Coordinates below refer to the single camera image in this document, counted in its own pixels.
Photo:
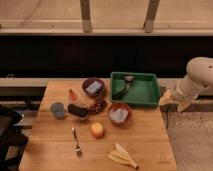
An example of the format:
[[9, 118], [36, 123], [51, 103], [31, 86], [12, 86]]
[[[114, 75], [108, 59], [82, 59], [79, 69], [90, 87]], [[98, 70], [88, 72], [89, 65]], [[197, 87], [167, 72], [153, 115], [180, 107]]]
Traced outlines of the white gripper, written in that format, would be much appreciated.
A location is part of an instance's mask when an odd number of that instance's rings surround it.
[[159, 100], [159, 105], [167, 105], [173, 102], [173, 97], [176, 101], [181, 103], [177, 106], [178, 112], [183, 112], [189, 105], [190, 101], [194, 100], [200, 93], [200, 85], [194, 82], [189, 77], [180, 79], [175, 88], [173, 94], [170, 89], [167, 89], [163, 96]]

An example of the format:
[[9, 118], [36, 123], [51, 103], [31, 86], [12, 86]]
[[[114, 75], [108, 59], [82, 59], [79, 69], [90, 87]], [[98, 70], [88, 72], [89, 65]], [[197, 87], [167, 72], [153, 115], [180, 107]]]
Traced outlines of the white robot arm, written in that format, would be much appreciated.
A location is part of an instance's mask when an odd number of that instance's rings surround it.
[[208, 87], [213, 88], [213, 58], [195, 57], [187, 63], [186, 75], [163, 93], [159, 105], [176, 102], [182, 112]]

